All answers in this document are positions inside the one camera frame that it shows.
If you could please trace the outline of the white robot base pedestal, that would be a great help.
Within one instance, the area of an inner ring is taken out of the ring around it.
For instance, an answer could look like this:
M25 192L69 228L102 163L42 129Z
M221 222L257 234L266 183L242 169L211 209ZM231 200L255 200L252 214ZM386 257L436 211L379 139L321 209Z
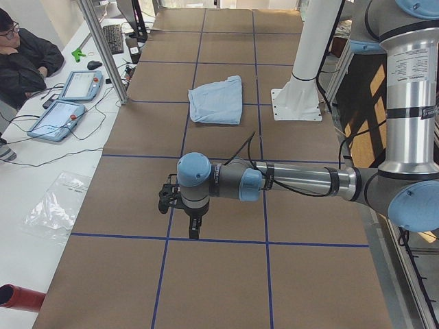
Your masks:
M342 0L309 2L290 80L271 90L274 120L322 120L318 72L343 6Z

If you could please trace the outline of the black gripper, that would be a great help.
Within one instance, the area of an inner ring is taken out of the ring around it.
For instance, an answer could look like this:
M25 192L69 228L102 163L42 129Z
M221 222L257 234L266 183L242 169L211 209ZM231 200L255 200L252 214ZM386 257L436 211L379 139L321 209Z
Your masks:
M189 216L189 238L199 239L202 217L206 214L206 208L185 208L185 213Z

